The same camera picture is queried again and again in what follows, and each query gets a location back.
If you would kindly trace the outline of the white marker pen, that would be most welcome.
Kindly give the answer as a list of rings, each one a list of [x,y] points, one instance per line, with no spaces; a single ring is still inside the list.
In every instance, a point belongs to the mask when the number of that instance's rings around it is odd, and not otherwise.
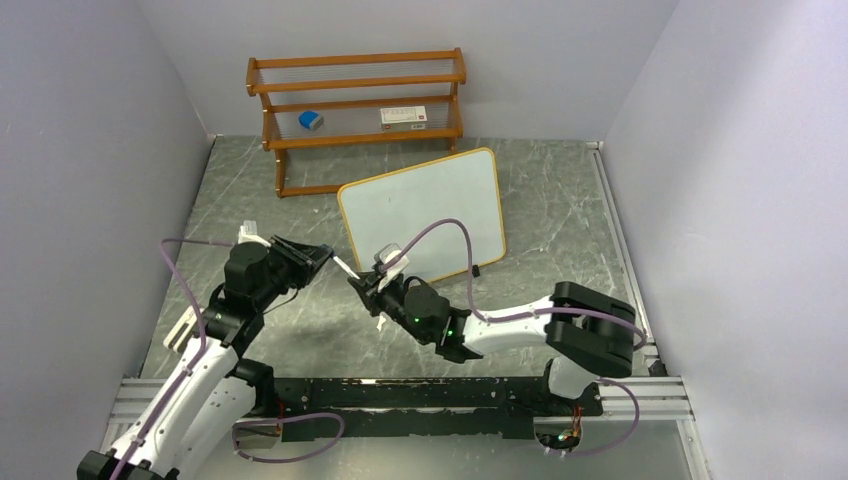
[[[339,268],[350,278],[359,279],[358,273],[350,267],[344,260],[342,260],[338,255],[333,254],[331,259],[339,266]]]

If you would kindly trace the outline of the whiteboard with yellow frame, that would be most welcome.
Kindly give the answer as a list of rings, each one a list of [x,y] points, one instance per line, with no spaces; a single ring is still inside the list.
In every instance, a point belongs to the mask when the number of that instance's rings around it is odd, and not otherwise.
[[[468,230],[474,265],[498,262],[507,253],[496,156],[488,147],[348,183],[337,201],[359,271],[371,269],[385,246],[402,249],[446,218]]]

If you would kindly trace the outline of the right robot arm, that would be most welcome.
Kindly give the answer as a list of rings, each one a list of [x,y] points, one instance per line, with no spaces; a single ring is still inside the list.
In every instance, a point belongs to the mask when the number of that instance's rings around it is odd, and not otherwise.
[[[539,398],[553,414],[565,413],[600,378],[629,377],[634,353],[646,341],[631,305],[570,281],[534,302],[481,313],[452,306],[427,283],[385,281],[375,272],[347,282],[370,316],[393,321],[453,363],[501,350],[552,348],[557,355]]]

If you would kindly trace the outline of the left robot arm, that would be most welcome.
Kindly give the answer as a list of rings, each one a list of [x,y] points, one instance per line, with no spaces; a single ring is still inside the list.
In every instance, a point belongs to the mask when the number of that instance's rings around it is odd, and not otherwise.
[[[327,245],[278,236],[240,239],[223,282],[199,310],[198,331],[152,402],[105,452],[89,451],[79,479],[188,479],[246,415],[280,413],[272,367],[244,354],[280,296],[305,288],[332,257]]]

